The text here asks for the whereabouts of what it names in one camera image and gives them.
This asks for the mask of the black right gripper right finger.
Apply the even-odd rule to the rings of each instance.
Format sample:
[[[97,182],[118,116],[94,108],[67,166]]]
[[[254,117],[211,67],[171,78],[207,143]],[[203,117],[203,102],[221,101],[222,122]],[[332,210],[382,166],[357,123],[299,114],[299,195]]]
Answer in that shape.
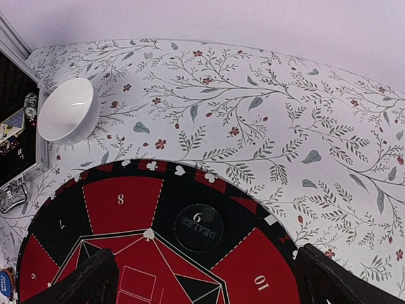
[[[404,303],[356,277],[312,244],[298,249],[295,263],[309,288],[305,303]]]

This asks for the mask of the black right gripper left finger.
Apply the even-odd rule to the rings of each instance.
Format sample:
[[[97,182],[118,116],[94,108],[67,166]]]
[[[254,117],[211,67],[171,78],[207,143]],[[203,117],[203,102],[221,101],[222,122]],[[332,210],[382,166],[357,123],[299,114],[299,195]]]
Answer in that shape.
[[[24,303],[116,303],[119,274],[114,254],[104,248],[62,281]]]

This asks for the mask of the blue small blind button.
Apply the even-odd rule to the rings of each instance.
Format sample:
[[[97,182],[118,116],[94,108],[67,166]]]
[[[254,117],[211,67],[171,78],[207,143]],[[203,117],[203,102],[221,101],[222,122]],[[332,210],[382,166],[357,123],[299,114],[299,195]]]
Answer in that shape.
[[[1,294],[7,298],[12,298],[14,293],[14,278],[10,269],[0,271]]]

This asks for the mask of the black dealer button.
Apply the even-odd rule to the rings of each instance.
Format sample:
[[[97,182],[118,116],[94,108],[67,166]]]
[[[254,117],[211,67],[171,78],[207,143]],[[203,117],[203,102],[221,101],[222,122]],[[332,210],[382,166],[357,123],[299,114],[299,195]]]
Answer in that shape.
[[[224,224],[212,206],[195,203],[178,214],[174,230],[185,249],[199,253],[213,249],[221,241]]]

